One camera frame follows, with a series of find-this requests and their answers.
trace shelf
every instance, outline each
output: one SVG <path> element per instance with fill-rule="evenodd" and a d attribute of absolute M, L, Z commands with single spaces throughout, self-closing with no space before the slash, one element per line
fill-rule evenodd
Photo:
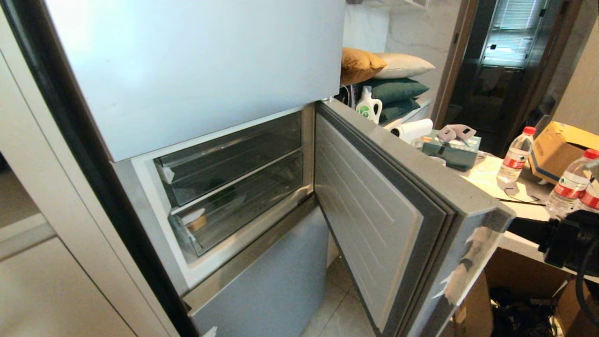
<path fill-rule="evenodd" d="M 301 147 L 299 113 L 155 160 L 172 206 L 183 206 Z"/>
<path fill-rule="evenodd" d="M 302 177 L 302 153 L 295 152 L 177 212 L 171 224 L 199 257 L 299 188 Z"/>
<path fill-rule="evenodd" d="M 0 240 L 46 223 L 17 176 L 10 170 L 0 172 Z"/>
<path fill-rule="evenodd" d="M 426 9 L 428 0 L 364 0 L 363 4 L 377 8 L 407 7 Z"/>

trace paper towel roll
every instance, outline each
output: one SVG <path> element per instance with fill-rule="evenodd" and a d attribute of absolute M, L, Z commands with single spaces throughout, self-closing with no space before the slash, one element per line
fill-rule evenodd
<path fill-rule="evenodd" d="M 410 143 L 413 139 L 426 136 L 432 131 L 432 120 L 426 118 L 416 122 L 401 124 L 394 128 L 397 132 L 391 131 L 401 140 Z"/>

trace cardboard box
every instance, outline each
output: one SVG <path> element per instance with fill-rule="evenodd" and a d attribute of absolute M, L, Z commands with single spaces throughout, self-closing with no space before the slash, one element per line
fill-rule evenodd
<path fill-rule="evenodd" d="M 599 136 L 551 122 L 534 140 L 528 160 L 535 176 L 557 183 L 568 165 L 582 157 L 586 149 L 599 150 Z"/>
<path fill-rule="evenodd" d="M 433 130 L 428 136 L 422 137 L 424 144 L 422 152 L 429 156 L 444 159 L 447 166 L 460 171 L 472 169 L 480 146 L 480 137 L 472 137 L 466 142 L 455 139 L 444 143 L 437 138 L 438 130 Z"/>
<path fill-rule="evenodd" d="M 591 293 L 584 282 L 582 293 L 585 302 L 597 317 L 597 306 L 593 303 Z M 576 300 L 576 280 L 571 280 L 565 286 L 564 292 L 559 297 L 555 315 L 565 337 L 599 336 L 599 327 L 589 320 Z"/>
<path fill-rule="evenodd" d="M 497 248 L 485 267 L 489 289 L 508 288 L 519 300 L 551 299 L 571 274 L 508 249 Z"/>
<path fill-rule="evenodd" d="M 483 271 L 453 315 L 455 337 L 489 337 L 493 332 L 493 311 Z"/>

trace white pillow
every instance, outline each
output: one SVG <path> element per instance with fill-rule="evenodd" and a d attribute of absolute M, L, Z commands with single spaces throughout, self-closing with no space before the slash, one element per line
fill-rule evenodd
<path fill-rule="evenodd" d="M 402 79 L 421 75 L 435 68 L 428 61 L 408 54 L 376 53 L 375 55 L 387 62 L 387 66 L 374 76 L 375 79 Z"/>

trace detergent bottle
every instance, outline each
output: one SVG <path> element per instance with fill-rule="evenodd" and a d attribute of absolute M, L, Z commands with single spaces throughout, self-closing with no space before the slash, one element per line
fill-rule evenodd
<path fill-rule="evenodd" d="M 383 102 L 373 98 L 371 86 L 364 86 L 362 88 L 362 97 L 360 97 L 358 105 L 356 105 L 356 111 L 375 124 L 378 124 L 381 110 L 383 110 Z"/>

